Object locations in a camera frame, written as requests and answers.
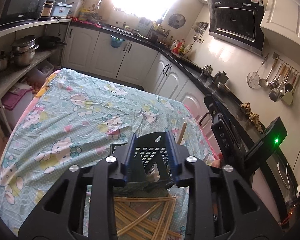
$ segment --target pile of chopsticks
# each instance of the pile of chopsticks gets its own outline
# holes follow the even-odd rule
[[[144,214],[139,214],[124,202],[156,202]],[[164,204],[158,222],[147,219],[161,204]],[[176,197],[157,197],[157,198],[128,198],[114,197],[114,213],[116,217],[117,235],[127,234],[136,240],[165,240],[167,235],[178,237],[181,235],[169,230]]]

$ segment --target black plastic basket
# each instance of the black plastic basket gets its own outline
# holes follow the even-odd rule
[[[150,191],[157,187],[170,188],[174,182],[168,166],[168,155],[165,145],[165,132],[154,132],[142,135],[136,140],[135,154],[128,168],[128,182],[124,188],[114,187],[115,194],[127,194],[144,189]],[[125,144],[111,144],[112,155],[116,150],[124,150]],[[146,174],[157,164],[160,179],[148,182]]]

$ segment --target storage bin with pink lid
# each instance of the storage bin with pink lid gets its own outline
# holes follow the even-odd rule
[[[2,98],[7,121],[13,129],[32,100],[31,86],[16,83]]]

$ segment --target microwave door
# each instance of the microwave door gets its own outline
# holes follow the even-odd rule
[[[254,11],[215,7],[216,30],[229,33],[248,41],[255,40],[255,17]]]
[[[45,0],[6,0],[0,25],[39,19]]]

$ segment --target hello kitty tablecloth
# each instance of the hello kitty tablecloth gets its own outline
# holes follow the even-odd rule
[[[47,83],[49,89],[14,129],[1,162],[0,217],[16,235],[34,206],[69,166],[96,164],[108,156],[111,143],[127,142],[132,133],[140,136],[172,131],[177,137],[187,120],[181,144],[207,164],[215,160],[182,103],[70,69],[54,75]],[[178,196],[170,230],[184,234],[187,189],[172,187],[168,191]],[[160,213],[151,216],[149,219],[156,220]]]

